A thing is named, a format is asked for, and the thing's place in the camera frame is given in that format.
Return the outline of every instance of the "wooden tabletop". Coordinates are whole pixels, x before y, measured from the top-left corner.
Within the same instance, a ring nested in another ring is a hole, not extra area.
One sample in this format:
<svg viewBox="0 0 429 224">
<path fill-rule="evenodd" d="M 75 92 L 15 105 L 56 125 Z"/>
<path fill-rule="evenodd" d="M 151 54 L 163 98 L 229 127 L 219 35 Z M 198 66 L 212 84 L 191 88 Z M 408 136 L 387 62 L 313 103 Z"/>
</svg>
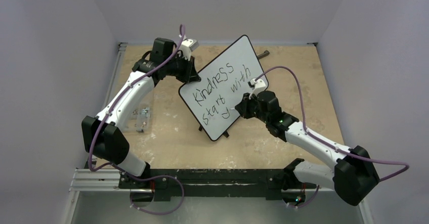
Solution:
<svg viewBox="0 0 429 224">
<path fill-rule="evenodd" d="M 193 52 L 197 71 L 227 46 L 200 46 Z M 117 93 L 131 68 L 151 46 L 127 46 L 121 66 Z M 284 65 L 297 75 L 304 96 L 307 125 L 338 143 L 343 143 L 331 97 L 314 46 L 255 46 L 264 70 Z M 275 92 L 283 111 L 302 119 L 299 95 L 293 77 L 286 70 L 267 74 L 268 90 Z M 321 163 L 317 158 L 274 138 L 257 119 L 238 119 L 228 130 L 229 138 L 212 142 L 178 94 L 182 85 L 166 77 L 153 90 L 151 126 L 147 132 L 128 131 L 124 135 L 131 151 L 152 168 L 284 168 L 295 158 Z"/>
</svg>

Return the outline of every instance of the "gray wall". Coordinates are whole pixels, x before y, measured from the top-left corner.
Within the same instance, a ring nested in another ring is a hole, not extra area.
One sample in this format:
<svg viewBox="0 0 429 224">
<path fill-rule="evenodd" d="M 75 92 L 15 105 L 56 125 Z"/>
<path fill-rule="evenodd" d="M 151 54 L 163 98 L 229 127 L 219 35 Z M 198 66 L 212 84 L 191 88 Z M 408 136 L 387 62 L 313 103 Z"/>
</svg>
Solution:
<svg viewBox="0 0 429 224">
<path fill-rule="evenodd" d="M 368 196 L 377 223 L 429 220 L 429 0 L 343 0 L 318 45 L 348 145 L 409 171 Z M 377 166 L 381 176 L 399 167 Z"/>
<path fill-rule="evenodd" d="M 119 41 L 152 44 L 178 24 L 202 42 L 316 42 L 341 0 L 95 0 Z"/>
<path fill-rule="evenodd" d="M 0 222 L 58 223 L 113 38 L 94 0 L 0 0 Z"/>
</svg>

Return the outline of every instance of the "small whiteboard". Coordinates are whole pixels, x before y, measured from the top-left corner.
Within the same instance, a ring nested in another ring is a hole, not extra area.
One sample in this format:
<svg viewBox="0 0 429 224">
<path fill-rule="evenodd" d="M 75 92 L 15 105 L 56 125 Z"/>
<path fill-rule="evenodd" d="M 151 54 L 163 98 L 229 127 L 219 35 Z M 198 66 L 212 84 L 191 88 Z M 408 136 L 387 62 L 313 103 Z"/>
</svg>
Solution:
<svg viewBox="0 0 429 224">
<path fill-rule="evenodd" d="M 182 85 L 179 95 L 208 137 L 216 141 L 240 117 L 231 108 L 251 92 L 248 82 L 262 73 L 252 44 L 243 35 L 198 72 L 201 82 Z M 267 78 L 261 79 L 268 87 Z"/>
</svg>

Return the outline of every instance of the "purple cable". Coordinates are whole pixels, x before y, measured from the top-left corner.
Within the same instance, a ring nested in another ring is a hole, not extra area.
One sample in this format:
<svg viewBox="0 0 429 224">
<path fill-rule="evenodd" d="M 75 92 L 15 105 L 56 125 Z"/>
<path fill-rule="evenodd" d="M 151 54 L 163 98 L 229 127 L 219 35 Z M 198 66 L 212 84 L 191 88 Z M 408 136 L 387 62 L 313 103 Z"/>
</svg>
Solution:
<svg viewBox="0 0 429 224">
<path fill-rule="evenodd" d="M 287 67 L 285 67 L 285 66 L 275 66 L 275 67 L 273 67 L 273 68 L 268 69 L 268 70 L 267 70 L 267 71 L 265 71 L 264 73 L 262 73 L 260 76 L 258 76 L 258 77 L 256 78 L 256 80 L 258 80 L 259 78 L 261 78 L 263 75 L 267 74 L 267 72 L 272 71 L 272 70 L 277 69 L 277 68 L 286 69 L 287 71 L 289 71 L 289 72 L 292 74 L 293 78 L 295 78 L 296 85 L 298 86 L 299 101 L 300 101 L 300 103 L 301 103 L 301 112 L 302 112 L 302 114 L 303 114 L 303 126 L 304 126 L 304 129 L 305 129 L 306 133 L 307 133 L 309 136 L 311 136 L 313 139 L 315 139 L 315 140 L 319 141 L 320 143 L 322 143 L 322 144 L 326 145 L 327 147 L 329 147 L 329 148 L 331 148 L 331 149 L 334 149 L 334 150 L 336 150 L 336 151 L 338 151 L 338 152 L 340 152 L 340 153 L 343 153 L 343 154 L 345 154 L 345 155 L 347 155 L 347 156 L 350 156 L 350 157 L 353 157 L 353 158 L 356 158 L 356 159 L 359 159 L 359 160 L 362 160 L 362 161 L 366 161 L 366 162 L 373 162 L 373 163 L 379 163 L 379 164 L 384 164 L 384 165 L 399 165 L 399 166 L 404 166 L 402 169 L 400 169 L 400 170 L 398 170 L 398 171 L 396 171 L 396 172 L 394 172 L 394 173 L 392 173 L 392 174 L 389 174 L 389 175 L 387 175 L 387 176 L 385 176 L 385 177 L 380 178 L 380 182 L 382 182 L 382 181 L 386 181 L 386 180 L 388 180 L 388 179 L 390 179 L 390 178 L 392 178 L 392 177 L 395 177 L 395 176 L 397 176 L 397 175 L 399 175 L 399 174 L 401 174 L 401 173 L 405 172 L 406 170 L 408 170 L 408 169 L 410 168 L 410 165 L 409 165 L 408 163 L 406 163 L 406 162 L 385 161 L 385 160 L 375 160 L 375 159 L 366 158 L 366 157 L 361 157 L 361 156 L 358 156 L 358 155 L 352 154 L 352 153 L 350 153 L 350 152 L 343 151 L 343 150 L 338 149 L 338 148 L 336 148 L 335 146 L 331 145 L 330 143 L 328 143 L 328 142 L 324 141 L 323 139 L 320 139 L 319 137 L 315 136 L 314 134 L 312 134 L 312 133 L 307 129 L 307 126 L 306 126 L 306 114 L 305 114 L 305 112 L 304 112 L 304 101 L 303 101 L 303 94 L 302 94 L 302 92 L 301 92 L 301 86 L 300 86 L 300 84 L 299 84 L 298 78 L 296 77 L 295 73 L 294 73 L 292 70 L 290 70 L 289 68 L 287 68 Z"/>
<path fill-rule="evenodd" d="M 308 199 L 308 201 L 304 202 L 304 204 L 298 205 L 298 206 L 290 206 L 289 205 L 288 207 L 289 208 L 302 208 L 302 207 L 306 207 L 307 205 L 309 205 L 314 200 L 314 198 L 316 197 L 317 193 L 319 192 L 319 188 L 320 188 L 320 186 L 318 185 L 316 187 L 316 190 L 314 191 L 314 194 Z"/>
<path fill-rule="evenodd" d="M 176 47 L 176 49 L 173 51 L 173 53 L 164 61 L 164 62 L 162 62 L 159 66 L 157 66 L 157 67 L 155 67 L 153 70 L 151 70 L 150 72 L 148 72 L 148 73 L 146 73 L 146 74 L 144 74 L 143 76 L 141 76 L 141 77 L 139 77 L 139 78 L 137 78 L 136 80 L 134 80 L 134 81 L 132 81 L 131 82 L 131 86 L 133 86 L 133 85 L 135 85 L 137 82 L 139 82 L 140 80 L 142 80 L 143 78 L 145 78 L 145 77 L 147 77 L 147 76 L 150 76 L 150 75 L 152 75 L 155 71 L 157 71 L 157 70 L 159 70 L 161 67 L 163 67 L 168 61 L 170 61 L 176 54 L 177 54 L 177 52 L 179 51 L 179 48 L 180 48 L 180 46 L 182 45 L 182 42 L 183 42 L 183 39 L 184 39 L 184 37 L 185 37 L 185 26 L 184 25 L 180 25 L 180 35 L 181 35 L 181 38 L 180 38 L 180 40 L 179 40 L 179 43 L 177 44 L 177 47 Z M 122 99 L 122 97 L 126 94 L 126 92 L 128 92 L 128 90 L 130 89 L 131 87 L 130 86 L 127 86 L 119 95 L 118 95 L 118 97 L 116 97 L 116 99 L 113 101 L 113 103 L 112 103 L 112 105 L 110 106 L 110 108 L 109 108 L 109 110 L 108 110 L 108 114 L 110 114 L 113 110 L 114 110 L 114 108 L 115 108 L 115 106 L 116 106 L 116 104 Z M 99 169 L 101 169 L 102 167 L 104 167 L 104 166 L 107 166 L 107 165 L 112 165 L 113 167 L 115 167 L 116 169 L 119 169 L 119 170 L 121 170 L 121 171 L 124 171 L 123 169 L 121 169 L 120 167 L 118 167 L 118 166 L 116 166 L 116 165 L 114 165 L 113 163 L 111 163 L 111 162 L 108 162 L 108 163 L 104 163 L 104 164 L 102 164 L 101 166 L 99 166 L 99 167 L 97 167 L 97 168 L 93 168 L 93 166 L 92 166 L 92 156 L 93 156 L 93 152 L 94 152 L 94 146 L 95 146 L 95 142 L 97 141 L 97 137 L 98 137 L 98 135 L 100 134 L 100 131 L 101 131 L 101 128 L 103 127 L 103 125 L 104 125 L 104 123 L 106 122 L 106 120 L 107 120 L 107 118 L 108 118 L 108 114 L 106 114 L 105 116 L 104 116 L 104 118 L 101 120 L 101 122 L 100 122 L 100 125 L 98 126 L 98 128 L 97 128 L 97 130 L 95 131 L 95 134 L 94 134 L 94 138 L 93 138 L 93 140 L 91 141 L 91 146 L 90 146 L 90 151 L 89 151 L 89 156 L 88 156 L 88 167 L 89 167 L 89 169 L 90 169 L 90 171 L 92 171 L 92 172 L 95 172 L 95 171 L 97 171 L 97 170 L 99 170 Z M 143 211 L 143 212 L 145 212 L 145 213 L 149 213 L 149 214 L 153 214 L 153 215 L 167 215 L 167 214 L 170 214 L 170 213 L 172 213 L 173 211 L 175 211 L 175 210 L 177 210 L 181 205 L 182 205 L 182 203 L 183 203 L 183 200 L 184 200 L 184 198 L 185 198 L 185 190 L 183 189 L 183 185 L 182 185 L 182 183 L 180 183 L 180 181 L 179 180 L 177 180 L 175 177 L 172 177 L 172 176 L 169 176 L 169 175 L 159 175 L 159 176 L 155 176 L 155 177 L 150 177 L 150 178 L 145 178 L 145 179 L 142 179 L 142 178 L 138 178 L 138 177 L 136 177 L 136 176 L 133 176 L 133 175 L 131 175 L 131 174 L 129 174 L 129 173 L 126 173 L 130 178 L 132 178 L 132 179 L 134 179 L 134 180 L 136 180 L 136 181 L 140 181 L 140 182 L 145 182 L 145 181 L 150 181 L 150 180 L 154 180 L 154 179 L 156 179 L 156 178 L 161 178 L 161 177 L 167 177 L 167 178 L 172 178 L 172 179 L 174 179 L 175 181 L 177 181 L 178 183 L 179 183 L 179 185 L 180 185 L 180 187 L 181 187 L 181 189 L 182 189 L 182 198 L 180 199 L 180 202 L 179 202 L 179 204 L 173 209 L 173 210 L 170 210 L 170 211 L 166 211 L 166 212 L 152 212 L 152 211 L 149 211 L 149 210 L 143 210 L 143 209 L 141 209 L 141 208 L 137 208 L 133 203 L 132 203 L 132 206 L 134 207 L 134 208 L 136 208 L 137 210 L 140 210 L 140 211 Z"/>
</svg>

